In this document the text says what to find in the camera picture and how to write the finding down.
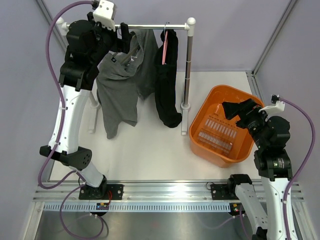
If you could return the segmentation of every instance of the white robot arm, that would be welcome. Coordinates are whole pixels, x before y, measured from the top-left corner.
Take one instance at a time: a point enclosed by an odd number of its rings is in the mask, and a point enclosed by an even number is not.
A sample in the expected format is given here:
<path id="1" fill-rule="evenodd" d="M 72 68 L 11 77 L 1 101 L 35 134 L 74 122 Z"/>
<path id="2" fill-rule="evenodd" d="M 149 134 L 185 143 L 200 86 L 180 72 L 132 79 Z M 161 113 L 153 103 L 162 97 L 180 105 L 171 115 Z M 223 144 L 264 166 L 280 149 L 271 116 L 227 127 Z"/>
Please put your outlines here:
<path id="1" fill-rule="evenodd" d="M 65 108 L 60 102 L 51 140 L 40 148 L 40 154 L 48 157 L 57 145 L 51 158 L 81 174 L 86 185 L 94 188 L 96 198 L 99 198 L 105 194 L 107 181 L 91 162 L 92 151 L 79 146 L 81 119 L 99 73 L 99 63 L 109 51 L 128 53 L 132 35 L 128 25 L 122 23 L 122 38 L 118 38 L 114 22 L 117 7 L 113 2 L 93 1 L 92 6 L 94 12 L 88 13 L 88 20 L 67 24 L 60 18 L 56 23 L 68 41 L 59 76 Z M 64 122 L 57 143 L 63 112 Z"/>
<path id="2" fill-rule="evenodd" d="M 286 187 L 293 177 L 291 161 L 284 149 L 290 138 L 290 124 L 280 116 L 268 118 L 268 114 L 282 112 L 285 107 L 285 103 L 279 101 L 278 96 L 272 96 L 271 102 L 274 105 L 264 108 L 252 99 L 240 103 L 222 103 L 226 119 L 231 120 L 238 116 L 240 120 L 236 122 L 237 127 L 247 129 L 258 148 L 254 152 L 254 163 L 261 176 L 268 214 L 261 206 L 252 181 L 246 174 L 233 174 L 225 188 L 215 187 L 213 184 L 211 190 L 217 194 L 217 191 L 221 191 L 219 189 L 223 189 L 241 201 L 252 227 L 253 240 L 288 239 L 283 215 L 285 203 L 290 238 L 297 240 L 291 191 L 284 202 Z"/>

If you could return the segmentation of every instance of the white wall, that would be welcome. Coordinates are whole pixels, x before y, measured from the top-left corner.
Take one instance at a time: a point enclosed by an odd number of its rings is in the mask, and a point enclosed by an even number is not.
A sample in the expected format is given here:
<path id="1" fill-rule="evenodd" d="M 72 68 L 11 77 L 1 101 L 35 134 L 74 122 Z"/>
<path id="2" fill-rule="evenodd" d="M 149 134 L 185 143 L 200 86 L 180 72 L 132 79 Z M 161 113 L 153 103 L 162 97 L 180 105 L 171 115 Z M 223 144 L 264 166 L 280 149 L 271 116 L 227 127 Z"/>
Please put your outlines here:
<path id="1" fill-rule="evenodd" d="M 0 239 L 19 240 L 37 186 L 59 97 L 46 65 L 48 24 L 32 0 L 1 2 Z M 52 40 L 59 71 L 63 53 Z"/>
<path id="2" fill-rule="evenodd" d="M 297 3 L 257 75 L 264 97 L 270 99 L 271 94 L 280 94 L 303 108 L 314 122 L 317 139 L 310 160 L 298 180 L 318 236 L 320 236 L 318 228 L 320 220 L 319 9 L 319 0 L 301 0 Z M 288 105 L 283 116 L 291 124 L 291 139 L 286 149 L 296 172 L 309 149 L 311 130 L 308 121 Z"/>
<path id="3" fill-rule="evenodd" d="M 44 0 L 55 16 L 75 0 Z M 114 0 L 115 21 L 128 24 L 183 24 L 196 18 L 193 71 L 252 70 L 289 0 Z M 85 19 L 88 6 L 65 14 Z M 178 31 L 180 71 L 185 69 L 186 33 Z"/>

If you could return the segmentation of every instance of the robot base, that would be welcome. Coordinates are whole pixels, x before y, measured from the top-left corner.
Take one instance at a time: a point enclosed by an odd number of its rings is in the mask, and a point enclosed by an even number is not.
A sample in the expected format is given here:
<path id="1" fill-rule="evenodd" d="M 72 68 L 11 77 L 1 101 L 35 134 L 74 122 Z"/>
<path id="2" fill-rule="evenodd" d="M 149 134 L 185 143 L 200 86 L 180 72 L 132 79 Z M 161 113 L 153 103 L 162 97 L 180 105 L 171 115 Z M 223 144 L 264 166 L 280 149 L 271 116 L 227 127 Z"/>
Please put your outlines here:
<path id="1" fill-rule="evenodd" d="M 124 186 L 122 184 L 107 184 L 105 176 L 99 187 L 88 185 L 81 187 L 79 200 L 109 200 L 109 191 L 112 194 L 112 200 L 122 200 Z"/>

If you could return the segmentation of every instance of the black mount bracket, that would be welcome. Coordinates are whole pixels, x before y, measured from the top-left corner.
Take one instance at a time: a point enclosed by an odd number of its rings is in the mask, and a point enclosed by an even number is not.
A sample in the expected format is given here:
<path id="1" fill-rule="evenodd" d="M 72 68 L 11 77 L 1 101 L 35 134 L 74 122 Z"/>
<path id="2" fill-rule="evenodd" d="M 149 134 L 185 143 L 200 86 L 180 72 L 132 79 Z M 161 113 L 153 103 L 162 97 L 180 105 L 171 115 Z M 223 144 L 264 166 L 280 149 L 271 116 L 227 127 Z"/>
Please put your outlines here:
<path id="1" fill-rule="evenodd" d="M 107 180 L 104 178 L 99 187 L 88 185 L 81 187 L 79 200 L 109 200 L 109 191 L 112 194 L 111 200 L 122 200 L 124 185 L 107 184 Z"/>
<path id="2" fill-rule="evenodd" d="M 256 233 L 252 235 L 252 240 L 267 240 L 267 229 L 257 228 Z"/>
<path id="3" fill-rule="evenodd" d="M 87 19 L 90 23 L 96 24 L 96 22 L 94 20 L 93 12 L 89 12 L 86 16 L 87 16 Z M 117 30 L 108 32 L 109 35 L 112 35 L 113 39 L 115 40 L 114 44 L 112 45 L 110 50 L 112 52 L 127 54 L 130 51 L 130 42 L 133 37 L 133 33 L 129 32 L 129 27 L 124 22 L 120 23 L 120 30 L 121 30 L 121 38 L 118 38 Z"/>
<path id="4" fill-rule="evenodd" d="M 250 177 L 247 174 L 232 174 L 227 183 L 210 185 L 212 200 L 239 200 L 236 196 L 236 185 L 252 184 Z"/>

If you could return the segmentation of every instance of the cable connector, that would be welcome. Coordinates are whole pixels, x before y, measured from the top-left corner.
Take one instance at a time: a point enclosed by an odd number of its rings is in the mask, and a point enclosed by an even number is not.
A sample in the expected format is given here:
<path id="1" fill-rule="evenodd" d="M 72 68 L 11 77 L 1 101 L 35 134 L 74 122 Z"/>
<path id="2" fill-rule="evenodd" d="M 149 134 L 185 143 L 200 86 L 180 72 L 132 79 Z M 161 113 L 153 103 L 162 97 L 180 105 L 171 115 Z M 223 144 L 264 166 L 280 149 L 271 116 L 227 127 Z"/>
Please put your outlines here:
<path id="1" fill-rule="evenodd" d="M 275 114 L 283 112 L 285 110 L 286 104 L 283 101 L 280 101 L 279 99 L 280 98 L 278 96 L 273 95 L 271 102 L 274 105 L 265 106 L 265 107 L 261 108 L 259 110 L 259 113 L 262 111 L 265 111 L 266 114 L 268 114 L 268 115 L 275 115 Z"/>
<path id="2" fill-rule="evenodd" d="M 92 1 L 92 10 L 96 10 L 98 6 L 99 6 L 99 1 L 93 0 Z"/>
<path id="3" fill-rule="evenodd" d="M 280 101 L 279 95 L 272 95 L 271 103 L 276 104 L 277 101 Z"/>

